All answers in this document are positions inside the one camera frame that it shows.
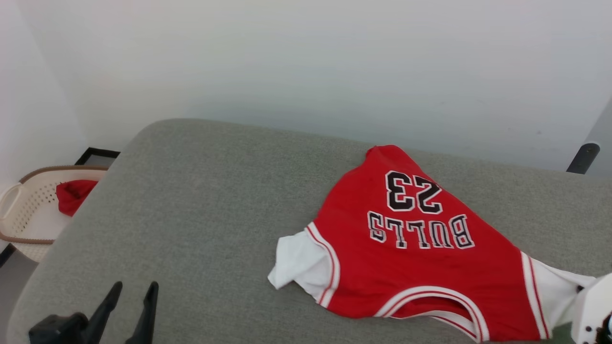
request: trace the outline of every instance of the white plastic basket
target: white plastic basket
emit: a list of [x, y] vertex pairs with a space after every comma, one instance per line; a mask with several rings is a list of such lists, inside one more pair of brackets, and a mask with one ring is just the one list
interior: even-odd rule
[[59, 212], [57, 185], [85, 179], [99, 181], [107, 168], [57, 166], [34, 171], [0, 195], [0, 239], [40, 262], [71, 217]]

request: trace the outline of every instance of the wall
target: wall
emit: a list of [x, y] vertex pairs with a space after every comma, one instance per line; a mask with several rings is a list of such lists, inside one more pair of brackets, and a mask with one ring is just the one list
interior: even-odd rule
[[600, 151], [586, 174], [598, 177], [612, 177], [612, 99], [584, 143], [595, 142]]
[[565, 170], [612, 2], [17, 0], [90, 144], [212, 118]]
[[0, 1], [0, 47], [2, 193], [38, 168], [73, 165], [87, 144], [14, 0]]

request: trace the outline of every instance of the basketball jersey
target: basketball jersey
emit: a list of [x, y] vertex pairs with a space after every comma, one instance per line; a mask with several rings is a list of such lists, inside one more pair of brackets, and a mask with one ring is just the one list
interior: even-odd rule
[[269, 280], [341, 316], [430, 316], [483, 342], [550, 338], [594, 278], [532, 259], [400, 148], [377, 146], [279, 239]]

